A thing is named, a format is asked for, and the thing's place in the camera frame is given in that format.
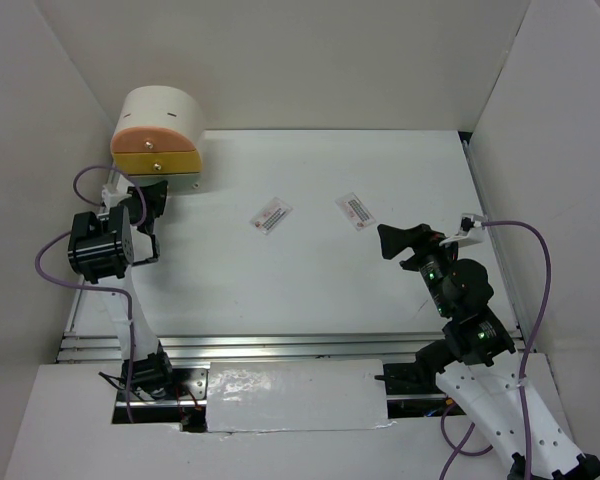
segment label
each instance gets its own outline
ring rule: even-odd
[[[363,205],[354,193],[345,195],[336,200],[336,204],[342,210],[342,213],[349,219],[351,225],[358,231],[376,223],[371,212]]]
[[[269,235],[269,232],[287,218],[292,210],[293,208],[276,197],[267,203],[249,223],[265,235]]]

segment white backdrop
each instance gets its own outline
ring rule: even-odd
[[[112,119],[166,84],[210,128],[473,130],[528,0],[37,0]]]
[[[492,218],[546,236],[553,285],[540,346],[583,450],[600,455],[600,9],[536,1],[471,141]],[[498,231],[521,322],[544,283],[538,242]]]

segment purple cable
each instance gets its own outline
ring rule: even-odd
[[[138,222],[134,223],[133,226],[137,227],[138,225],[142,225],[147,218],[147,202],[144,198],[144,195],[142,194],[142,190],[140,190],[140,186],[138,185],[138,183],[135,180],[133,180],[129,175],[127,175],[126,173],[124,173],[122,170],[120,170],[117,167],[110,166],[110,165],[91,165],[90,167],[85,167],[82,170],[80,170],[76,174],[76,176],[73,178],[73,191],[78,196],[78,198],[87,202],[89,205],[93,205],[95,207],[102,206],[102,204],[100,204],[100,203],[96,203],[92,200],[89,200],[84,195],[82,195],[80,193],[80,191],[78,190],[78,180],[80,180],[82,175],[84,175],[87,172],[90,172],[91,170],[109,170],[111,172],[116,172],[117,174],[119,174],[119,175],[123,176],[125,179],[127,179],[127,181],[129,181],[129,183],[131,183],[131,185],[133,185],[133,187],[138,191],[138,194],[140,196],[140,203],[142,204],[142,217],[140,217],[140,220]]]
[[[118,174],[120,174],[124,178],[126,178],[133,185],[133,187],[138,191],[138,196],[140,197],[140,203],[142,204],[142,215],[140,217],[140,220],[137,221],[136,223],[134,223],[133,226],[136,227],[138,225],[142,225],[147,218],[147,202],[144,198],[144,194],[142,193],[140,186],[134,180],[132,180],[131,177],[129,177],[126,173],[124,173],[122,170],[120,170],[116,167],[105,166],[105,165],[92,165],[90,167],[83,168],[76,174],[76,176],[73,179],[73,191],[75,192],[75,194],[80,199],[84,200],[85,202],[89,203],[90,205],[94,205],[96,207],[101,206],[100,204],[92,202],[91,200],[85,198],[78,191],[78,180],[80,179],[80,177],[82,177],[82,175],[84,175],[85,173],[87,173],[91,170],[110,170],[113,172],[117,172]],[[93,285],[83,285],[80,283],[67,282],[65,280],[61,280],[59,278],[52,277],[51,275],[46,273],[42,269],[42,266],[40,265],[42,256],[47,252],[47,250],[49,250],[56,243],[58,243],[63,238],[68,237],[69,235],[71,235],[71,231],[64,232],[64,233],[58,235],[56,238],[51,240],[49,243],[47,243],[44,247],[42,247],[40,249],[40,251],[36,255],[36,259],[35,259],[36,272],[38,273],[38,275],[40,275],[46,281],[54,283],[56,285],[60,285],[61,287],[73,288],[75,290],[87,290],[87,291],[93,291],[93,292],[119,293],[120,295],[124,295],[127,298],[127,318],[129,319],[130,345],[129,345],[129,367],[127,369],[127,381],[125,382],[125,395],[126,395],[126,402],[127,402],[127,415],[129,416],[129,422],[133,423],[133,415],[131,414],[131,378],[133,378],[133,359],[135,357],[135,329],[133,327],[133,299],[131,298],[131,295],[129,294],[129,292],[127,292],[126,290],[124,290],[122,288],[96,287]]]
[[[40,251],[36,255],[36,259],[35,259],[36,272],[38,272],[38,275],[40,275],[42,278],[44,278],[47,282],[51,282],[51,283],[54,283],[56,285],[60,285],[61,287],[73,288],[75,290],[87,290],[87,291],[91,291],[91,292],[119,293],[120,295],[124,295],[127,298],[127,318],[130,321],[130,323],[129,323],[129,335],[130,335],[130,338],[131,338],[131,346],[130,346],[130,349],[129,349],[129,355],[130,355],[130,358],[133,359],[134,352],[135,352],[134,329],[133,329],[133,322],[131,321],[133,319],[133,300],[132,300],[131,295],[129,294],[129,292],[127,292],[126,290],[123,290],[122,288],[96,287],[96,286],[93,286],[93,285],[83,285],[83,284],[80,284],[80,283],[67,282],[66,280],[61,280],[59,278],[52,277],[51,275],[49,275],[47,272],[45,272],[42,269],[42,266],[40,265],[40,263],[42,261],[42,256],[45,253],[47,253],[47,250],[49,250],[56,243],[58,243],[63,238],[68,237],[69,235],[71,235],[70,231],[69,232],[64,232],[64,233],[58,235],[56,238],[54,238],[53,240],[51,240],[49,243],[47,243],[44,247],[42,247],[40,249]],[[126,382],[125,393],[126,393],[126,396],[127,396],[127,415],[129,416],[129,421],[131,423],[133,423],[133,417],[131,416],[131,404],[130,404],[130,399],[131,399],[131,382],[128,379],[131,378],[132,372],[133,372],[133,361],[130,361],[129,362],[129,371],[128,371],[128,374],[127,374],[127,382]]]
[[[444,422],[447,419],[447,416],[449,415],[451,410],[453,410],[457,406],[458,404],[455,402],[449,405],[442,414],[442,418],[440,418],[440,430],[442,431],[442,436],[444,437],[445,442],[447,442],[447,445],[449,445],[454,450],[458,448],[458,446],[454,445],[454,443],[451,441],[451,438],[449,438],[449,435],[447,434],[447,429],[444,426]],[[489,445],[487,448],[485,448],[484,450],[480,450],[479,452],[465,452],[464,450],[460,450],[458,453],[460,455],[464,455],[465,457],[481,457],[482,455],[486,455],[487,453],[489,453],[491,450],[493,450],[493,446]]]
[[[547,309],[547,303],[549,302],[549,292],[551,290],[551,255],[549,254],[549,247],[547,246],[547,242],[545,241],[542,234],[535,227],[532,227],[531,225],[529,225],[528,223],[525,223],[525,222],[519,222],[517,220],[500,220],[500,221],[493,221],[493,222],[482,222],[482,226],[483,227],[514,226],[514,227],[526,228],[527,230],[529,230],[531,233],[533,233],[536,236],[536,238],[540,242],[540,245],[542,246],[542,251],[544,252],[544,261],[545,261],[545,266],[546,266],[546,279],[545,279],[545,283],[544,283],[544,293],[542,295],[542,302],[540,303],[540,310],[538,311],[538,316],[536,318],[536,322],[533,324],[533,328],[531,329],[531,333],[529,334],[529,338],[527,339],[527,345],[525,346],[524,352],[522,354],[522,360],[520,361],[520,370],[518,371],[518,378],[520,379],[520,381],[522,381],[523,379],[525,379],[527,377],[526,370],[527,370],[527,362],[529,361],[529,355],[531,354],[531,350],[533,349],[533,344],[536,340],[536,337],[538,336],[538,331],[540,330],[540,325],[542,324],[542,320],[544,319],[544,312]],[[527,393],[524,390],[524,385],[520,385],[519,390],[520,390],[520,406],[522,407],[522,420],[524,423],[524,441],[525,441],[524,480],[531,480],[531,462],[532,462],[531,457],[532,457],[532,452],[533,452],[533,445],[531,443],[532,438],[531,438],[531,421],[529,420],[529,405],[527,403]],[[449,411],[451,411],[451,407],[453,407],[453,405],[448,407],[443,415],[443,419],[441,421],[441,428],[442,428],[442,432],[443,432],[443,436],[445,437],[445,440],[447,441],[447,443],[450,446],[453,447],[453,443],[451,442],[450,439],[448,439],[448,436],[446,435],[446,432],[444,430],[444,418],[449,413]],[[447,470],[449,469],[449,466],[451,465],[453,460],[455,460],[455,458],[460,453],[462,453],[462,447],[464,447],[464,445],[469,440],[471,433],[473,433],[474,427],[475,427],[475,424],[472,423],[471,426],[469,427],[469,430],[467,431],[464,438],[462,439],[462,441],[458,444],[457,447],[455,447],[453,453],[449,457],[449,460],[447,460],[447,463],[445,464],[445,468],[442,471],[442,474],[440,475],[440,480],[444,479],[444,476],[446,475]]]
[[[476,428],[476,424],[472,423],[471,426],[469,427],[469,430],[467,430],[467,433],[465,433],[464,438],[460,441],[458,446],[453,450],[453,453],[449,457],[449,460],[447,460],[447,463],[444,464],[444,468],[442,469],[442,472],[440,472],[439,480],[444,480],[444,477],[447,476],[447,471],[449,471],[449,467],[451,466],[453,461],[456,459],[458,454],[462,451],[462,447],[464,447],[467,444],[467,442],[469,441],[469,437],[473,433],[474,428]]]
[[[500,226],[516,226],[522,227],[529,230],[533,233],[540,245],[542,246],[542,251],[544,252],[544,261],[546,267],[546,279],[544,283],[544,293],[542,296],[542,302],[540,303],[540,310],[538,311],[538,317],[536,318],[536,323],[533,325],[531,329],[531,333],[529,334],[529,338],[527,339],[527,345],[524,349],[524,353],[522,354],[522,360],[520,361],[520,371],[518,372],[518,377],[520,381],[524,380],[527,377],[527,361],[529,360],[529,354],[531,354],[531,350],[533,349],[533,344],[538,336],[538,331],[540,330],[540,325],[542,324],[542,320],[544,318],[544,312],[547,309],[547,303],[549,302],[549,291],[551,290],[551,255],[549,254],[549,247],[547,246],[547,242],[545,241],[542,234],[534,227],[529,225],[528,223],[518,222],[515,220],[502,220],[495,222],[483,222],[483,227],[500,227]],[[524,480],[531,480],[531,455],[532,455],[532,438],[531,438],[531,422],[529,420],[529,406],[527,404],[527,394],[524,390],[524,386],[520,385],[520,404],[522,406],[522,418],[524,421],[524,437],[525,437],[525,467],[524,467]]]

